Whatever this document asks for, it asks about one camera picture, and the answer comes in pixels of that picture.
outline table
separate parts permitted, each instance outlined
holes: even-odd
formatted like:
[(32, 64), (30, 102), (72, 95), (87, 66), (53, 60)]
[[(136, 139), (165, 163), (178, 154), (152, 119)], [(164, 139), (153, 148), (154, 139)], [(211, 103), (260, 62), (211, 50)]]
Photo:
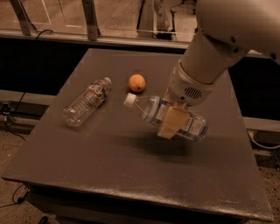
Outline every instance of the table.
[[(199, 143), (162, 139), (123, 106), (132, 74), (146, 78), (143, 95), (163, 95), (180, 56), (88, 50), (2, 178), (28, 185), (28, 200), (43, 212), (77, 223), (271, 221), (228, 73), (190, 108), (210, 126)], [(62, 109), (106, 76), (109, 98), (78, 129), (65, 126)]]

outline empty bottle lying on table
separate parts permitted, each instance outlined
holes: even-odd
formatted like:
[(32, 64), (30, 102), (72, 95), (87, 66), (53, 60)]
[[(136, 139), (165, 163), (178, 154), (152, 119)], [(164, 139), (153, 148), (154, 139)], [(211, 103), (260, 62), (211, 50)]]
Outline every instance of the empty bottle lying on table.
[(79, 127), (105, 101), (111, 90), (111, 79), (96, 80), (62, 111), (67, 126)]
[[(157, 96), (137, 96), (128, 94), (124, 105), (134, 109), (144, 121), (157, 126), (165, 119), (167, 109), (172, 106), (167, 100)], [(206, 135), (208, 125), (206, 120), (189, 111), (189, 117), (176, 135), (198, 142)]]

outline white cable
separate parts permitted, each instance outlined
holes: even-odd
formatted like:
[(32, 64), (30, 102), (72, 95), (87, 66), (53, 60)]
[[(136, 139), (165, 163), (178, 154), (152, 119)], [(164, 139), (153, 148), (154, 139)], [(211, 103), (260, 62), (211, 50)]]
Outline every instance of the white cable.
[(256, 141), (254, 140), (255, 132), (252, 131), (252, 130), (248, 130), (248, 136), (249, 136), (250, 140), (251, 140), (254, 144), (256, 144), (257, 146), (260, 146), (261, 148), (264, 148), (264, 149), (267, 149), (267, 150), (275, 150), (275, 149), (279, 149), (279, 148), (280, 148), (280, 145), (268, 147), (268, 146), (264, 146), (264, 145), (262, 145), (262, 144), (259, 144), (258, 142), (256, 142)]

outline white bottle cap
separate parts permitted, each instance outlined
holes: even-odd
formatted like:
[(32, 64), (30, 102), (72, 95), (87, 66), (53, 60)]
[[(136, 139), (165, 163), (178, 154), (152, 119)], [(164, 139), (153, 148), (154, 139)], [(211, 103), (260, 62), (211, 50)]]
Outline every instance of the white bottle cap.
[(126, 96), (126, 99), (124, 101), (124, 105), (131, 108), (135, 99), (137, 98), (137, 96), (135, 94), (131, 94), (129, 93), (127, 96)]
[(105, 80), (105, 81), (108, 81), (108, 83), (109, 83), (110, 85), (112, 84), (112, 81), (111, 81), (111, 79), (110, 79), (110, 78), (105, 77), (105, 78), (104, 78), (104, 80)]

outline black panel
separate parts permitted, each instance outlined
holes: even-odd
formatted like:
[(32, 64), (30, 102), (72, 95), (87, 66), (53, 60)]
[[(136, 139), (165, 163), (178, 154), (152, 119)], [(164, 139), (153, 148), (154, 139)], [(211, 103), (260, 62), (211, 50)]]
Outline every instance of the black panel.
[(0, 49), (0, 89), (56, 95), (88, 46), (0, 38)]
[(243, 116), (280, 120), (280, 66), (277, 63), (245, 57), (228, 71)]

